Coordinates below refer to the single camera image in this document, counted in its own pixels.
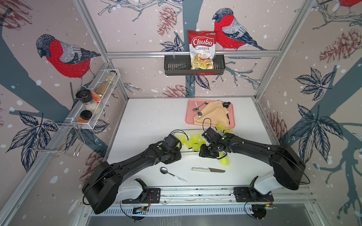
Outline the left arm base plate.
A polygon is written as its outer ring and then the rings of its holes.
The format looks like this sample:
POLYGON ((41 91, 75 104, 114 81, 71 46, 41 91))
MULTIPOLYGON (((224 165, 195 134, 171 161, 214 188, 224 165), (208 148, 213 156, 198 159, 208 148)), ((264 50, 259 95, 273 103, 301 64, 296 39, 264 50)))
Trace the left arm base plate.
POLYGON ((136 199, 122 200, 122 204, 154 204, 160 203, 160 188, 149 188, 144 190, 136 199))

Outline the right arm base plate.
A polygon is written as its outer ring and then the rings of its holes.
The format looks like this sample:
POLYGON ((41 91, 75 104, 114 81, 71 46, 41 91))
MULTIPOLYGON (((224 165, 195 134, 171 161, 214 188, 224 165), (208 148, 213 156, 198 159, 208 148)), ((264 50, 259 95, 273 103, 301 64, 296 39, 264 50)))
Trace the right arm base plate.
POLYGON ((233 194, 236 202, 274 202, 271 192, 263 195, 248 186, 234 187, 233 194))

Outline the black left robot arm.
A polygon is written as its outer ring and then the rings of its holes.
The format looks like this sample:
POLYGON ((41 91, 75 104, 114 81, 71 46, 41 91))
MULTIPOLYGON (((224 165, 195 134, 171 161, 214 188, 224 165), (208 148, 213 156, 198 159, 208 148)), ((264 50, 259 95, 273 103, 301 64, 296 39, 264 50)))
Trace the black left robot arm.
POLYGON ((181 141, 170 134, 127 160, 113 164, 102 162, 83 186, 84 198, 95 214, 101 214, 116 200, 122 182, 147 167, 179 161, 182 158, 181 148, 181 141))

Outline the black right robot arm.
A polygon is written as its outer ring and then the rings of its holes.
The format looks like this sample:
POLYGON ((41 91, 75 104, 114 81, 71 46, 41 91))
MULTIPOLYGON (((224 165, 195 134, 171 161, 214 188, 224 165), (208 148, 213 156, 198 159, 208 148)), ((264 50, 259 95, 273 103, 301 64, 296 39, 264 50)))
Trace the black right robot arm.
POLYGON ((201 146, 199 156, 216 158, 220 152, 243 154, 272 166, 272 175, 282 187, 299 189, 305 164, 290 146, 257 143, 232 133, 220 135, 212 128, 204 131, 202 137, 206 144, 201 146))

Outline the white plastic storage box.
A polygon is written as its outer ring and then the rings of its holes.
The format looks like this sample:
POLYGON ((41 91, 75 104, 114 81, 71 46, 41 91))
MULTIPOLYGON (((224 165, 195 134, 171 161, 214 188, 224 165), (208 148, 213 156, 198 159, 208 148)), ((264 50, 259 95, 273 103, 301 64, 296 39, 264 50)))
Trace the white plastic storage box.
MULTIPOLYGON (((188 139, 191 140, 191 135, 193 134, 198 134, 200 135, 200 138, 201 138, 201 141, 202 141, 202 144, 206 144, 206 141, 204 140, 204 138, 202 137, 202 133, 203 133, 203 130, 184 130, 184 131, 176 131, 173 133, 173 135, 178 135, 178 134, 184 134, 188 137, 188 139)), ((181 152, 182 153, 186 153, 186 152, 194 152, 193 149, 192 150, 189 150, 185 145, 182 144, 182 148, 181 148, 181 152)))

